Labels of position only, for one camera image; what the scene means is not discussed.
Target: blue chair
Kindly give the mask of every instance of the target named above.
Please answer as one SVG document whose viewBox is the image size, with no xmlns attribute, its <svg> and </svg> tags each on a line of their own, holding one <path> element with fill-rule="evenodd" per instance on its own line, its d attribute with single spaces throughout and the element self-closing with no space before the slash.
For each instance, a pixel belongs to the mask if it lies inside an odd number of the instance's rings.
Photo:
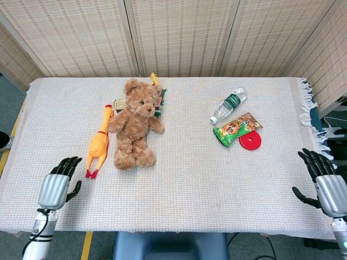
<svg viewBox="0 0 347 260">
<path fill-rule="evenodd" d="M 224 233 L 118 232 L 113 260 L 229 260 Z"/>
</svg>

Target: wall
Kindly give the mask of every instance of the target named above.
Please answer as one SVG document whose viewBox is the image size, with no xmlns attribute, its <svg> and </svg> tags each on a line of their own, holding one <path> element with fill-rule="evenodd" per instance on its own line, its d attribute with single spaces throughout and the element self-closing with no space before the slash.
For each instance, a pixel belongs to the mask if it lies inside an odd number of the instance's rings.
<svg viewBox="0 0 347 260">
<path fill-rule="evenodd" d="M 0 0 L 0 21 L 35 60 L 32 79 L 42 72 L 305 76 L 322 111 L 344 92 L 346 5 L 345 0 Z M 13 78 L 27 85 L 30 77 L 24 75 Z"/>
<path fill-rule="evenodd" d="M 0 72 L 23 91 L 29 88 L 30 82 L 44 77 L 43 72 L 2 24 L 0 24 Z"/>
<path fill-rule="evenodd" d="M 347 1 L 336 1 L 285 75 L 309 80 L 320 117 L 347 94 Z"/>
</svg>

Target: teddy bear leg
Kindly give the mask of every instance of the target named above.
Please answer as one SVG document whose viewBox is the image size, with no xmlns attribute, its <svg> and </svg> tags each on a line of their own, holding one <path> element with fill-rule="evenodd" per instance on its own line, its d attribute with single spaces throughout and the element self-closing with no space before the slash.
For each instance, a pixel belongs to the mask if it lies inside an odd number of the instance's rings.
<svg viewBox="0 0 347 260">
<path fill-rule="evenodd" d="M 147 148 L 146 137 L 142 137 L 132 143 L 132 154 L 137 165 L 150 166 L 154 163 L 154 153 Z"/>
<path fill-rule="evenodd" d="M 129 138 L 118 139 L 118 149 L 115 153 L 114 164 L 120 170 L 131 169 L 135 165 L 132 155 L 132 141 Z"/>
</svg>

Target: robot finger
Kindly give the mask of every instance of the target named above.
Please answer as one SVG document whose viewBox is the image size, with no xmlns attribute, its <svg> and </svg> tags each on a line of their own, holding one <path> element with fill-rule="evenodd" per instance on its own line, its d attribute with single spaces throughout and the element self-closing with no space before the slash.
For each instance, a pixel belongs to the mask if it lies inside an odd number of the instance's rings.
<svg viewBox="0 0 347 260">
<path fill-rule="evenodd" d="M 59 165 L 58 165 L 57 167 L 55 167 L 55 172 L 52 173 L 52 174 L 60 174 L 60 173 L 61 173 L 61 170 L 63 169 L 63 167 L 64 167 L 64 165 L 65 165 L 65 163 L 66 163 L 66 161 L 68 161 L 69 159 L 70 159 L 69 157 L 63 159 L 63 160 L 59 163 Z"/>
<path fill-rule="evenodd" d="M 67 194 L 65 202 L 68 202 L 69 200 L 77 196 L 77 194 L 79 193 L 81 189 L 81 184 L 82 184 L 82 181 L 79 180 L 76 183 L 75 189 L 71 193 Z"/>
<path fill-rule="evenodd" d="M 325 160 L 327 167 L 329 168 L 330 174 L 336 174 L 334 166 L 332 165 L 332 162 L 325 156 L 321 155 L 323 159 Z"/>
<path fill-rule="evenodd" d="M 309 150 L 303 148 L 303 152 L 310 158 L 310 160 L 312 161 L 312 166 L 315 167 L 317 174 L 318 175 L 324 175 L 324 169 L 320 166 L 319 160 L 318 158 L 316 158 L 316 156 L 310 152 Z"/>
<path fill-rule="evenodd" d="M 315 151 L 312 151 L 312 153 L 318 159 L 319 165 L 323 168 L 324 175 L 331 174 L 330 169 L 329 169 L 329 165 L 324 160 L 325 156 L 318 154 Z"/>
<path fill-rule="evenodd" d="M 74 160 L 70 166 L 66 169 L 66 173 L 64 173 L 65 175 L 68 175 L 70 180 L 72 178 L 72 175 L 74 174 L 75 172 L 75 169 L 76 169 L 76 166 L 77 164 L 80 163 L 80 161 L 82 160 L 82 158 L 77 158 L 76 160 Z"/>
<path fill-rule="evenodd" d="M 64 167 L 61 169 L 61 174 L 66 175 L 66 169 L 70 166 L 70 164 L 77 159 L 77 156 L 71 157 L 66 161 Z"/>
<path fill-rule="evenodd" d="M 325 168 L 323 167 L 322 162 L 320 160 L 320 157 L 317 156 L 317 154 L 318 153 L 311 151 L 311 158 L 313 160 L 313 163 L 314 163 L 315 167 L 317 168 L 319 175 L 326 175 L 328 173 L 326 172 Z"/>
<path fill-rule="evenodd" d="M 58 166 L 55 166 L 55 167 L 53 168 L 53 170 L 52 170 L 49 174 L 55 174 L 55 173 L 56 173 L 56 169 L 58 169 Z"/>
<path fill-rule="evenodd" d="M 306 203 L 306 204 L 309 204 L 311 206 L 314 206 L 315 208 L 317 209 L 320 209 L 321 208 L 321 205 L 319 203 L 318 200 L 316 199 L 311 199 L 311 198 L 307 198 L 306 196 L 304 196 L 298 188 L 296 187 L 292 187 L 292 190 L 295 194 L 295 196 L 297 196 L 298 199 L 300 199 L 303 203 Z"/>
<path fill-rule="evenodd" d="M 316 177 L 318 176 L 316 168 L 312 165 L 312 160 L 303 152 L 298 152 L 298 155 L 304 160 L 307 170 L 309 171 L 309 174 L 311 175 L 311 178 L 313 182 L 316 182 Z"/>
</svg>

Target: silver robotic hand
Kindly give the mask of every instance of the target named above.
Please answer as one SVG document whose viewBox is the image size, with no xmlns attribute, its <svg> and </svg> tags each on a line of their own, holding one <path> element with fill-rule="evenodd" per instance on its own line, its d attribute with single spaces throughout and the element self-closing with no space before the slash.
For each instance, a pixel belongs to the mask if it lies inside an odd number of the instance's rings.
<svg viewBox="0 0 347 260">
<path fill-rule="evenodd" d="M 323 213 L 333 218 L 332 231 L 340 247 L 341 254 L 347 259 L 347 185 L 334 167 L 323 155 L 303 149 L 298 152 L 304 160 L 312 181 L 316 187 L 317 198 L 306 198 L 296 187 L 294 194 L 303 203 L 322 209 Z"/>
<path fill-rule="evenodd" d="M 68 194 L 69 183 L 77 164 L 82 158 L 63 159 L 50 174 L 44 178 L 38 199 L 39 212 L 30 239 L 23 248 L 23 259 L 47 259 L 48 249 L 52 241 L 55 224 L 58 220 L 56 210 L 61 209 L 65 202 L 74 198 L 81 189 L 81 181 L 77 181 L 75 189 Z"/>
</svg>

